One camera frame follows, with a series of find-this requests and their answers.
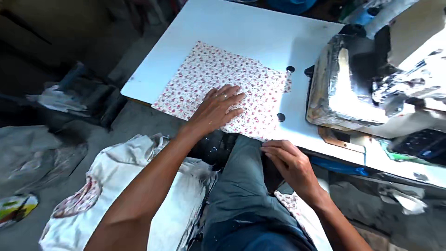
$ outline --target hand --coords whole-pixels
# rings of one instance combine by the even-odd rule
[[[310,160],[288,140],[272,140],[262,144],[265,152],[286,182],[308,205],[313,206],[325,197],[325,190],[314,175]]]
[[[240,90],[239,86],[228,84],[220,90],[216,88],[210,90],[186,126],[201,138],[243,113],[243,109],[240,108],[226,113],[229,107],[245,97],[244,93],[235,95],[238,90]]]

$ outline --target finger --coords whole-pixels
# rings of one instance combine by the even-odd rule
[[[210,97],[215,96],[216,93],[217,93],[217,88],[212,88],[210,91],[208,91],[208,93],[206,94],[206,96],[204,97],[203,100],[207,100]]]
[[[218,96],[220,96],[222,93],[225,93],[226,94],[226,90],[227,89],[229,89],[231,87],[231,85],[230,84],[226,84],[226,85],[224,85],[223,87],[221,87],[219,90],[218,90],[218,92],[216,93]]]
[[[230,107],[231,105],[237,104],[240,100],[245,97],[245,93],[240,93],[238,95],[232,96],[225,101],[225,105]]]
[[[224,118],[225,123],[230,121],[231,119],[235,118],[236,116],[239,116],[242,113],[243,113],[243,109],[241,109],[241,108],[231,110],[230,112],[228,112],[225,115],[225,118]]]
[[[300,154],[303,154],[299,148],[297,148],[295,145],[293,145],[290,141],[288,140],[271,140],[268,142],[265,142],[262,144],[262,146],[275,146],[275,147],[280,147],[283,150],[291,153],[294,156],[299,156]]]
[[[229,97],[234,96],[239,90],[240,90],[240,86],[236,85],[236,86],[228,88],[224,93],[229,98]]]
[[[279,170],[279,172],[282,174],[282,177],[284,176],[285,172],[288,170],[287,166],[285,165],[285,163],[276,155],[270,154],[270,153],[266,153],[265,154],[268,158],[270,158],[270,160],[274,163],[274,165],[276,166],[277,170]]]
[[[294,159],[296,158],[294,155],[292,155],[291,153],[283,150],[280,147],[275,147],[275,146],[262,146],[260,148],[262,151],[276,155],[277,157],[279,157],[281,160],[283,160],[285,163],[287,163],[288,165],[290,165],[291,163],[294,162]]]

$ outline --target forearm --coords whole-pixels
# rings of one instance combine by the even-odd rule
[[[311,203],[334,251],[372,251],[327,192],[319,192]]]
[[[119,195],[101,224],[141,217],[152,219],[167,196],[181,163],[200,138],[201,135],[191,128],[183,127]]]

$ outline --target person's right hand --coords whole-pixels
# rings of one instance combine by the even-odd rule
[[[272,140],[262,144],[265,152],[286,182],[310,206],[322,199],[325,190],[314,175],[310,160],[288,140]]]

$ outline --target paint stain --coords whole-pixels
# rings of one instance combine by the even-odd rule
[[[419,173],[414,172],[414,173],[413,173],[413,176],[414,176],[417,180],[422,180],[422,181],[428,181],[428,180],[429,180],[429,178],[428,178],[426,175],[424,175],[424,174],[419,174]]]

